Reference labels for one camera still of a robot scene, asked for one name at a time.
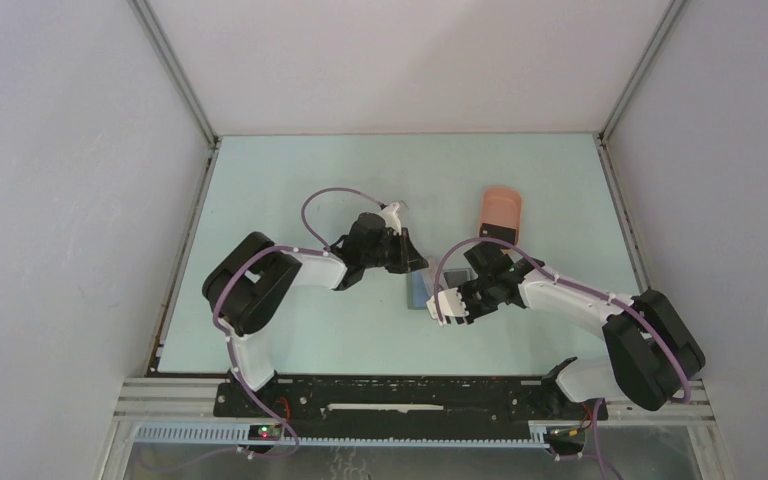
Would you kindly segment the white printed credit card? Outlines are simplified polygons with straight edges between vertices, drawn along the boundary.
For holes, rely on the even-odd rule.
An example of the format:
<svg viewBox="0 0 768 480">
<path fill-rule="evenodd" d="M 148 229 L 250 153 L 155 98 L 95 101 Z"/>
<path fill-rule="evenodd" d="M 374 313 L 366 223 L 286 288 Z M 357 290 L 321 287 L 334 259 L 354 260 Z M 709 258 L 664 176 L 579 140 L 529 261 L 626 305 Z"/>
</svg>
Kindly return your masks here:
<svg viewBox="0 0 768 480">
<path fill-rule="evenodd" d="M 433 294 L 436 290 L 446 290 L 448 288 L 445 277 L 440 272 L 439 261 L 435 258 L 429 261 L 426 288 L 429 294 Z"/>
</svg>

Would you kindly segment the green leather card holder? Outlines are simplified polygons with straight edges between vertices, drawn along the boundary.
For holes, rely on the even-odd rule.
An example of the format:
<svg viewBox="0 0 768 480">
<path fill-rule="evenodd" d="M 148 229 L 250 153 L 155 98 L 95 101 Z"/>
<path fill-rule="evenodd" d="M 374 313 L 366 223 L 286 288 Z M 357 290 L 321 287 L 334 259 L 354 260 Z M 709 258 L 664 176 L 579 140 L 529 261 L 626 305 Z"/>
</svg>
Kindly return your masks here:
<svg viewBox="0 0 768 480">
<path fill-rule="evenodd" d="M 467 281 L 473 280 L 476 275 L 472 269 L 458 268 L 446 269 L 442 272 L 438 285 L 441 290 L 457 288 Z M 409 310 L 423 310 L 427 301 L 431 298 L 434 273 L 430 269 L 415 271 L 407 277 L 407 308 Z"/>
</svg>

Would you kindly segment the black gold-print credit card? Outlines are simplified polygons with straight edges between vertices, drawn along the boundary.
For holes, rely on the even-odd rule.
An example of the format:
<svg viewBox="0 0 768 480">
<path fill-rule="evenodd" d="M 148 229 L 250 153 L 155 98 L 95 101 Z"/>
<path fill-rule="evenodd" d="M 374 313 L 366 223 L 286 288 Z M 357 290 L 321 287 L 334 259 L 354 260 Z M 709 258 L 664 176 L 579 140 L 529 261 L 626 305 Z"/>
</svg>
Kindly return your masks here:
<svg viewBox="0 0 768 480">
<path fill-rule="evenodd" d="M 494 238 L 507 242 L 509 244 L 517 243 L 518 232 L 515 228 L 483 223 L 479 228 L 479 236 L 484 238 Z"/>
</svg>

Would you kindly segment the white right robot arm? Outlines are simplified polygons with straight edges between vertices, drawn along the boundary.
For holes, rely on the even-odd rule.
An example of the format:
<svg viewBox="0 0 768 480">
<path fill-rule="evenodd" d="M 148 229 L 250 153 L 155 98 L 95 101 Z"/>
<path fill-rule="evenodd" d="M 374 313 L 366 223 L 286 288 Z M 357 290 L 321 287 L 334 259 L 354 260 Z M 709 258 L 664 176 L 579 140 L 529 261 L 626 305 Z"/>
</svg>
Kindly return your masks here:
<svg viewBox="0 0 768 480">
<path fill-rule="evenodd" d="M 541 392 L 545 411 L 566 418 L 585 400 L 624 396 L 657 411 L 691 400 L 690 381 L 706 358 L 668 297 L 598 290 L 522 254 L 513 260 L 497 240 L 464 254 L 477 277 L 437 294 L 448 321 L 471 324 L 500 306 L 549 312 L 604 342 L 607 354 L 558 366 Z"/>
</svg>

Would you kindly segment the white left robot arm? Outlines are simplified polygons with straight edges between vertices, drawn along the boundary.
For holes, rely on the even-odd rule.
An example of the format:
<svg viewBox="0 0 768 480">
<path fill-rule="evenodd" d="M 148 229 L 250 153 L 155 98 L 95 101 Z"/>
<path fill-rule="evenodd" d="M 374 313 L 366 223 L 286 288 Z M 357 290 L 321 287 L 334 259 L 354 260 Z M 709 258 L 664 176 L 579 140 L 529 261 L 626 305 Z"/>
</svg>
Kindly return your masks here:
<svg viewBox="0 0 768 480">
<path fill-rule="evenodd" d="M 202 295 L 224 335 L 231 375 L 242 386 L 238 404 L 264 416 L 276 403 L 268 324 L 293 287 L 344 291 L 366 271 L 404 275 L 429 266 L 396 213 L 362 213 L 349 231 L 322 250 L 278 245 L 252 232 L 214 268 Z"/>
</svg>

